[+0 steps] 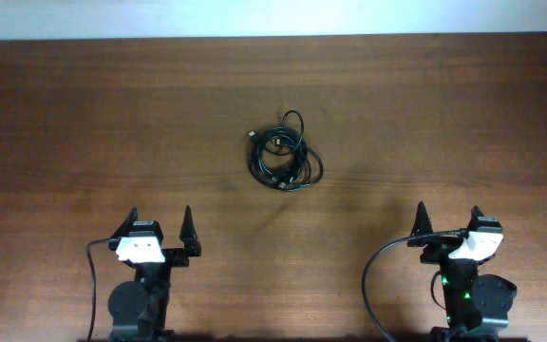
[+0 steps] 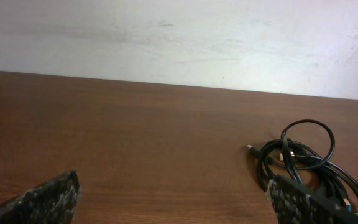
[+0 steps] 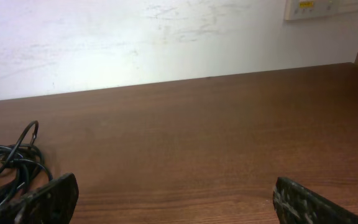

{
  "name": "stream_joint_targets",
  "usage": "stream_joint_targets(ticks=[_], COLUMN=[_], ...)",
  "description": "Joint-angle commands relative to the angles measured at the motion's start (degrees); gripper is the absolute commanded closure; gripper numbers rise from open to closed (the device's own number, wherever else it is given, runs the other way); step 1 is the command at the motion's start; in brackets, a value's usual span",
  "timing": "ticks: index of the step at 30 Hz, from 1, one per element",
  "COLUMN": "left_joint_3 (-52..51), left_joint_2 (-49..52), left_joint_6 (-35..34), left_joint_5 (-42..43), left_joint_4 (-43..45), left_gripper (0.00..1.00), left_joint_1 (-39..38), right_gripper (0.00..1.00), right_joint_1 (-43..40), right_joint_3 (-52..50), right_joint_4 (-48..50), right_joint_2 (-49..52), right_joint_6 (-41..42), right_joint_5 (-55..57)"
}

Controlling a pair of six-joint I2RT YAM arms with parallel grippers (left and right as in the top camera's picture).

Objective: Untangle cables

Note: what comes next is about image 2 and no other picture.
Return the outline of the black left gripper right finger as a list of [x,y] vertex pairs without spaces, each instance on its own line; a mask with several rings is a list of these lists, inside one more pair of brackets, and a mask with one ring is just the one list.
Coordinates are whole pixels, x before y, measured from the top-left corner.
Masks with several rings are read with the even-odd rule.
[[358,215],[282,175],[269,181],[266,194],[279,224],[358,224]]

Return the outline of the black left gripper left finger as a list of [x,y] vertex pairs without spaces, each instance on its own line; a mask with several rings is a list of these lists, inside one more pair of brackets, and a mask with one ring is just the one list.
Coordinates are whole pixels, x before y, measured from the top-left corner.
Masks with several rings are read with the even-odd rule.
[[71,223],[81,187],[66,171],[0,204],[0,223]]

